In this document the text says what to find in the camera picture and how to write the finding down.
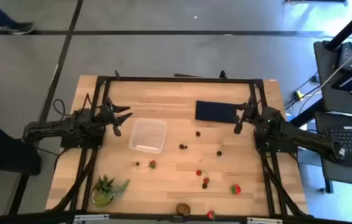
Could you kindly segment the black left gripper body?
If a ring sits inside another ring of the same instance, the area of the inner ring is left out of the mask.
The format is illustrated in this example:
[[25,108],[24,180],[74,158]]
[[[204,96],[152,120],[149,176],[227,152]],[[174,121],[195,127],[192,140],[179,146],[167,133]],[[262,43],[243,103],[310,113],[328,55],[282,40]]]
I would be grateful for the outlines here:
[[103,105],[100,108],[100,114],[102,117],[102,121],[104,124],[112,124],[113,125],[113,132],[115,136],[121,136],[120,126],[116,124],[117,113],[114,112],[115,104],[109,97],[106,97],[103,100]]

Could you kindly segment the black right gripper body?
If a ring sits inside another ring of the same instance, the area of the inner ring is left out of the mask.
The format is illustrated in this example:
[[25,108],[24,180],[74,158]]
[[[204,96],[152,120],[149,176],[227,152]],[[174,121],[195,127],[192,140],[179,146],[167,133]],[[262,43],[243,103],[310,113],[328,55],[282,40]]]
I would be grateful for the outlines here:
[[[247,112],[247,119],[245,122],[247,123],[254,123],[254,120],[257,119],[257,117],[259,116],[259,112],[257,111],[257,102],[254,99],[253,96],[249,97],[248,102],[246,102],[249,104],[249,108],[246,110]],[[243,127],[243,123],[239,124],[237,122],[239,116],[236,116],[236,122],[235,122],[235,128],[234,128],[234,133],[235,134],[240,134],[242,131],[242,127]]]

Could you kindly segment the brown kiwi fruit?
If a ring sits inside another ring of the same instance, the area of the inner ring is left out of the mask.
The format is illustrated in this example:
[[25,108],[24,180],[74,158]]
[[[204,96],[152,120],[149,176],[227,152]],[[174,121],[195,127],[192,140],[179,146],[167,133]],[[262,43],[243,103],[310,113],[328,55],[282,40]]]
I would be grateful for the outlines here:
[[186,203],[179,203],[176,206],[176,214],[182,217],[190,216],[191,207]]

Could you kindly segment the clear plastic tupperware container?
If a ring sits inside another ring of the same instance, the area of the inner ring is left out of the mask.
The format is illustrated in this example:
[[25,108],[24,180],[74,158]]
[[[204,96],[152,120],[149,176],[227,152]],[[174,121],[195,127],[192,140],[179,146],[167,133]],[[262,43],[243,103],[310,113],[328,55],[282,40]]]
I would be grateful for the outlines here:
[[138,118],[131,130],[129,148],[159,154],[164,148],[167,125],[157,119]]

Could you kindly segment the dark blue cloth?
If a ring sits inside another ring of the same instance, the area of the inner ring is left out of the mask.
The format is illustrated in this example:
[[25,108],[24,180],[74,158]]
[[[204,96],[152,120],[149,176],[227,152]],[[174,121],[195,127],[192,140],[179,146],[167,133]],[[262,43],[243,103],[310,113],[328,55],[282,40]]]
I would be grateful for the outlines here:
[[236,123],[238,120],[237,108],[236,105],[230,103],[197,101],[195,119],[219,123]]

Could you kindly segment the green potted succulent plant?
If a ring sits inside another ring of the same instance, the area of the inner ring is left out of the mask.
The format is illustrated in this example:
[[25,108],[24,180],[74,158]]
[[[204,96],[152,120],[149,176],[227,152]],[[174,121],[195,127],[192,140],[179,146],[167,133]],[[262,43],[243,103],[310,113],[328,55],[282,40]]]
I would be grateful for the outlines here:
[[122,197],[130,184],[130,179],[121,185],[114,183],[114,180],[109,179],[107,175],[98,176],[91,192],[91,201],[97,208],[106,207],[114,199]]

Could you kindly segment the black power adapter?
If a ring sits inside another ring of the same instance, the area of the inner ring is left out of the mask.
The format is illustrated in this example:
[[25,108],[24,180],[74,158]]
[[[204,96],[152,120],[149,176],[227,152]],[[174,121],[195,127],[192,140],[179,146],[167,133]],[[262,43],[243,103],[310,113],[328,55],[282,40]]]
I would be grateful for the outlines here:
[[352,70],[352,42],[341,45],[337,64],[341,68],[340,72],[349,72]]

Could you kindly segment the black metal table frame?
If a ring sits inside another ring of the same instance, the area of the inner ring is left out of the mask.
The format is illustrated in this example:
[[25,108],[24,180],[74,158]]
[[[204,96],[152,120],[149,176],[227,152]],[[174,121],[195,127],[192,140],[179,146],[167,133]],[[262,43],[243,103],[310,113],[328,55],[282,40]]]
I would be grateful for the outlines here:
[[[98,150],[96,166],[90,177],[107,175],[118,184],[130,179],[124,195],[104,208],[90,199],[90,189],[82,187],[75,206],[114,219],[157,220],[169,222],[206,221],[214,211],[218,222],[242,222],[247,217],[269,215],[269,203],[254,129],[246,124],[239,135],[233,124],[210,123],[195,119],[198,100],[243,103],[251,94],[265,95],[267,103],[283,108],[279,84],[265,80],[261,86],[242,80],[219,78],[98,77],[82,75],[65,99],[69,111],[88,106],[85,96],[102,102],[109,97],[118,106],[129,106],[133,113],[122,125],[121,136],[109,129]],[[167,124],[164,149],[159,154],[129,148],[131,130],[138,118],[151,118]],[[179,145],[188,146],[180,149]],[[156,169],[150,169],[150,161]],[[204,178],[209,178],[203,189]],[[231,186],[241,187],[233,195]],[[186,203],[190,216],[176,214],[176,206]]]

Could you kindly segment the silver metal bracket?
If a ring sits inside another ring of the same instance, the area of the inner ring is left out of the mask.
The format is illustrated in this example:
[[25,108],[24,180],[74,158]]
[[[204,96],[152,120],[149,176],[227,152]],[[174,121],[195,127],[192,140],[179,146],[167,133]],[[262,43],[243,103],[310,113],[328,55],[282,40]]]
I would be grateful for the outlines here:
[[74,222],[78,224],[84,224],[86,221],[95,220],[108,220],[110,216],[108,214],[87,214],[87,215],[75,215]]
[[283,220],[273,218],[248,217],[246,224],[283,224]]

